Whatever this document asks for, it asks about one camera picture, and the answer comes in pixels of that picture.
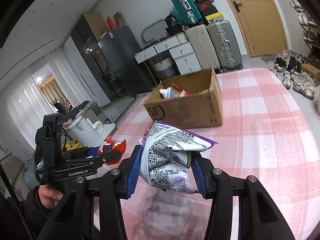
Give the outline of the person's left hand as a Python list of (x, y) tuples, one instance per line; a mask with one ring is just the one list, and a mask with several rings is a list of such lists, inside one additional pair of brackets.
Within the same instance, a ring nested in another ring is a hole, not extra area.
[(63, 193), (50, 185), (41, 185), (38, 194), (41, 204), (49, 210), (53, 210), (55, 201), (61, 200), (63, 197)]

